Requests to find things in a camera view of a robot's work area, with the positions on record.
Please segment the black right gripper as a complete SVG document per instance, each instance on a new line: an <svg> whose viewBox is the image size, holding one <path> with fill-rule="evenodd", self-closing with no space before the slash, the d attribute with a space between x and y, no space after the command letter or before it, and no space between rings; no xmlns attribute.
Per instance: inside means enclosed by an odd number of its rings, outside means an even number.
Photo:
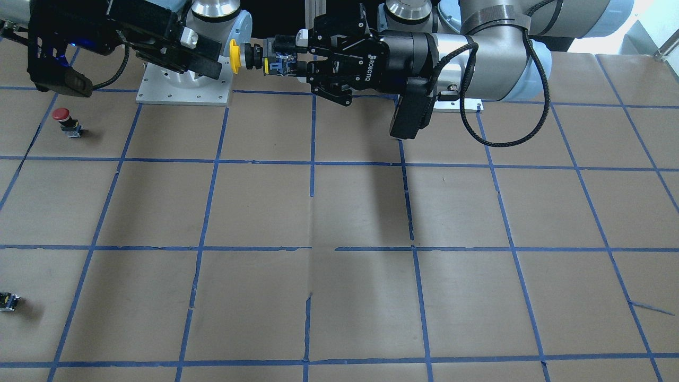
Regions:
<svg viewBox="0 0 679 382"><path fill-rule="evenodd" d="M75 45L107 56L124 46L117 72L107 81L92 83L93 91L121 76L131 50L145 62L173 72L218 80L221 42L189 28L184 22L187 8L187 2L173 10L148 1L31 1L29 53L46 49L65 55L67 47Z"/></svg>

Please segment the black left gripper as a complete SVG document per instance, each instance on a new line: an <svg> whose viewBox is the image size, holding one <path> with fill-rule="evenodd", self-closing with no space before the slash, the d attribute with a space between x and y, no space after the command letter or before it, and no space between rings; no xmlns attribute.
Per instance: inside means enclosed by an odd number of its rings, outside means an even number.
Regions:
<svg viewBox="0 0 679 382"><path fill-rule="evenodd" d="M378 31L369 26L364 5L353 4L315 17L311 29L277 34L276 53L309 53L311 62L277 60L273 75L306 77L313 94L349 106L354 90L407 93L410 81L428 82L438 61L434 37L426 32Z"/></svg>

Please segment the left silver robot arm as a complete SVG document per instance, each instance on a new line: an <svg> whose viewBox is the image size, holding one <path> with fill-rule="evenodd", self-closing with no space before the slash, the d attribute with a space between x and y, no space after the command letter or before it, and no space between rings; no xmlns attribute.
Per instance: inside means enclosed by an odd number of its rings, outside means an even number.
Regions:
<svg viewBox="0 0 679 382"><path fill-rule="evenodd" d="M460 92L513 101L543 89L551 52L541 37L612 34L633 1L386 1L378 27L363 5L315 18L296 36L265 48L264 73L303 79L327 100L348 106L354 90L408 101Z"/></svg>

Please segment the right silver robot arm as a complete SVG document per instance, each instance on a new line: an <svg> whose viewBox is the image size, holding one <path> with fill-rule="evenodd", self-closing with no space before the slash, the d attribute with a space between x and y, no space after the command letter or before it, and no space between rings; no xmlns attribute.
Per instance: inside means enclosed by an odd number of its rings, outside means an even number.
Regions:
<svg viewBox="0 0 679 382"><path fill-rule="evenodd" d="M171 72L217 80L228 43L249 40L251 22L240 1L2 1L2 38L25 47L32 84L71 97L115 83L131 51ZM96 84L66 58L69 46L125 53L117 72Z"/></svg>

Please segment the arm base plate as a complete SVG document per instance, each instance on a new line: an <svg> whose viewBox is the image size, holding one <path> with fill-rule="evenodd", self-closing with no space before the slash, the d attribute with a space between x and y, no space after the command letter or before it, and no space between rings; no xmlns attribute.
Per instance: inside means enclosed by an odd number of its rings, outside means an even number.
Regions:
<svg viewBox="0 0 679 382"><path fill-rule="evenodd" d="M227 107L231 98L233 71L228 57L219 57L219 63L222 70L216 80L195 72L172 72L148 63L136 102L145 105Z"/></svg>
<svg viewBox="0 0 679 382"><path fill-rule="evenodd" d="M433 112L457 113L461 111L461 102L458 101L436 101ZM465 98L465 112L482 112L484 110L481 99Z"/></svg>

